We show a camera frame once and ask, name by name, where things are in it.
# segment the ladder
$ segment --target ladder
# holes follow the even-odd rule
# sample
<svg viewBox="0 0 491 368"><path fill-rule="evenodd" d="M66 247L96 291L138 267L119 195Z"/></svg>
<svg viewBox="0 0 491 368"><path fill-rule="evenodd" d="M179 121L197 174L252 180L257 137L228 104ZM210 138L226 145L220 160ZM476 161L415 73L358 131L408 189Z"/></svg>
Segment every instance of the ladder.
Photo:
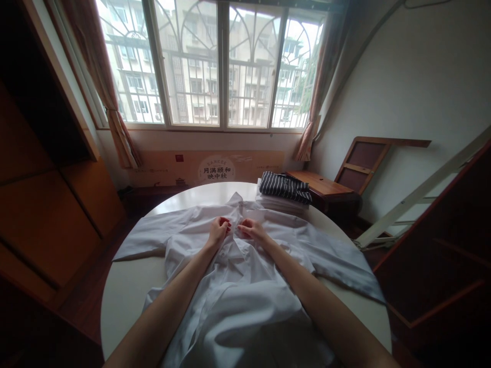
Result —
<svg viewBox="0 0 491 368"><path fill-rule="evenodd" d="M442 183L449 175L460 172L474 157L474 155L491 139L491 126L485 129L479 136L470 142L464 149L446 162L432 176L430 176L423 184L418 186L411 194L399 202L391 209L384 217L373 224L363 234L361 234L353 242L361 250L371 250L380 247L389 247L401 238L404 233L411 228L417 221L398 221L415 204L433 203L438 197L427 196L437 185ZM389 227L402 227L396 235L390 237L379 236L384 233ZM369 244L381 244L367 248Z"/></svg>

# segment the white table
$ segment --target white table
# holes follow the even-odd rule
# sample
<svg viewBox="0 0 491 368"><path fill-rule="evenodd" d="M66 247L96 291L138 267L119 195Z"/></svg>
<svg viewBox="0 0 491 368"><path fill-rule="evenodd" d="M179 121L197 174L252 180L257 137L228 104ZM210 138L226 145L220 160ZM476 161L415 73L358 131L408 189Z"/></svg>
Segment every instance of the white table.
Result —
<svg viewBox="0 0 491 368"><path fill-rule="evenodd" d="M188 189L159 204L146 217L183 210L195 205L225 204L237 192L244 200L256 198L256 184L221 182ZM346 234L327 216L310 206L303 217L319 230L353 245ZM114 262L102 297L101 339L104 359L113 352L142 313L145 296L152 287L165 282L164 258ZM386 307L320 278L391 352L389 317Z"/></svg>

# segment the printed banner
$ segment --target printed banner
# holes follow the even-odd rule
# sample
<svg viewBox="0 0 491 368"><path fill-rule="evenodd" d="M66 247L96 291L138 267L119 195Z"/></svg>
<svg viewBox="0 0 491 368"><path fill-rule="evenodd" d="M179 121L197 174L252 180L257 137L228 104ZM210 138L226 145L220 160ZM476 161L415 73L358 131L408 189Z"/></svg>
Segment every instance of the printed banner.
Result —
<svg viewBox="0 0 491 368"><path fill-rule="evenodd" d="M133 187L220 181L256 183L264 171L283 171L283 151L140 151L143 167L129 170Z"/></svg>

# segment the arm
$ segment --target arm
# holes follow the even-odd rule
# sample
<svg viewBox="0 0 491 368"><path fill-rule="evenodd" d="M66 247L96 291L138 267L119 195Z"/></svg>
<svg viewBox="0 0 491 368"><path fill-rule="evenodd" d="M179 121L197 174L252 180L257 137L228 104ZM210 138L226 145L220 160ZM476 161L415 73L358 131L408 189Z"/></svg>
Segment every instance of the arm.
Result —
<svg viewBox="0 0 491 368"><path fill-rule="evenodd" d="M398 367L389 352L328 288L285 252L257 221L238 228L273 258L336 356L350 367Z"/></svg>
<svg viewBox="0 0 491 368"><path fill-rule="evenodd" d="M137 319L104 367L155 367L164 355L196 287L224 241L230 222L217 217L199 253Z"/></svg>

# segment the brown curtain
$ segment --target brown curtain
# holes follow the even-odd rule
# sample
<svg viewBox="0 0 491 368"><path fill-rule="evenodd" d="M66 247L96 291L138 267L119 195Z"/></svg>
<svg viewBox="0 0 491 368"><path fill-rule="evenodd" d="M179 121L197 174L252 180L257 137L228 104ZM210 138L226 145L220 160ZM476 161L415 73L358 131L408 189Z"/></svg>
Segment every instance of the brown curtain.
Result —
<svg viewBox="0 0 491 368"><path fill-rule="evenodd" d="M333 1L334 4L346 3L346 11L329 12L325 24L324 37L319 50L317 62L316 81L312 93L312 103L308 114L308 123L303 131L297 150L294 154L295 161L310 161L310 150L312 141L319 128L319 113L327 96L327 91L332 81L336 65L338 63L341 46L346 37L348 27L346 13L348 9L347 0Z"/></svg>
<svg viewBox="0 0 491 368"><path fill-rule="evenodd" d="M87 68L94 80L97 93L106 108L107 121L121 167L123 169L135 169L141 166L142 162L118 111L118 100L104 43L104 35L99 23L96 1L61 0L61 3Z"/></svg>

